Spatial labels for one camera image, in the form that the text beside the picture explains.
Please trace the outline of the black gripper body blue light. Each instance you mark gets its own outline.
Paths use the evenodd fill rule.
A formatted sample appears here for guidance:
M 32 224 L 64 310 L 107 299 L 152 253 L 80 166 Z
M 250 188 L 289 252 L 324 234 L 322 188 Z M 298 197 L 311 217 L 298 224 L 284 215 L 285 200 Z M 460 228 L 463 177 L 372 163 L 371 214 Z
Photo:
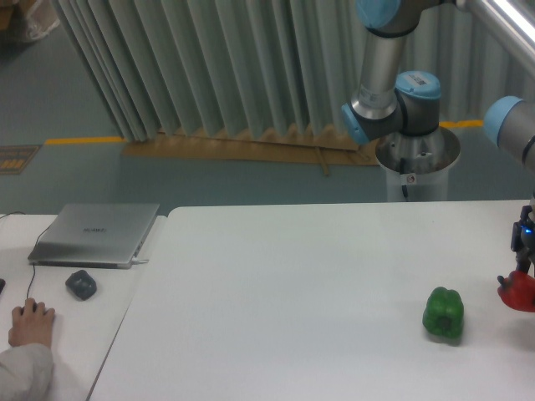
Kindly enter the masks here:
M 513 223 L 512 251 L 534 254 L 534 212 L 531 206 L 524 206 L 519 220 Z

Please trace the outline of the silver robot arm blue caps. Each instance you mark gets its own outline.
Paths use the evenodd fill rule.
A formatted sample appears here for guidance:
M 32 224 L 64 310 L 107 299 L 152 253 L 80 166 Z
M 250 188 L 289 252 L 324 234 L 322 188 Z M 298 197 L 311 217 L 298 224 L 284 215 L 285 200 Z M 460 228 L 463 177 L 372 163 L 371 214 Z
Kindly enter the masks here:
M 459 140 L 439 128 L 441 84 L 424 71 L 398 73 L 408 35 L 421 14 L 452 3 L 482 22 L 534 77 L 534 12 L 514 1 L 355 1 L 368 37 L 359 88 L 341 113 L 360 145 L 380 139 L 375 151 L 387 174 L 389 201 L 446 199 L 447 171 L 460 154 Z M 516 96 L 486 112 L 487 138 L 534 174 L 534 102 Z M 513 224 L 517 270 L 534 267 L 534 191 Z

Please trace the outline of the beige sleeved forearm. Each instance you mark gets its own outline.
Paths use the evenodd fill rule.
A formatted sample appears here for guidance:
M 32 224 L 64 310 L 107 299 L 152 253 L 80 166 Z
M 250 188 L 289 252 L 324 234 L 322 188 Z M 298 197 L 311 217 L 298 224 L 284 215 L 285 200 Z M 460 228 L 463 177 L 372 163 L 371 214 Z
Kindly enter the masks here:
M 1 352 L 1 400 L 43 400 L 53 369 L 53 354 L 42 344 Z

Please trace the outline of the person's bare hand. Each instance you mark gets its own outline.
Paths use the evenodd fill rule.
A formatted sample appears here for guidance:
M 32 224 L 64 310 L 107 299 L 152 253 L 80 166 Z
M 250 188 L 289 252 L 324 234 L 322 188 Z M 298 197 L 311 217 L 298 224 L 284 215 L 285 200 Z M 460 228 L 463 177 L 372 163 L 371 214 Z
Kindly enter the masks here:
M 41 302 L 36 312 L 25 312 L 20 315 L 20 308 L 12 310 L 12 327 L 8 331 L 8 343 L 12 347 L 30 344 L 52 347 L 55 309 L 47 308 Z

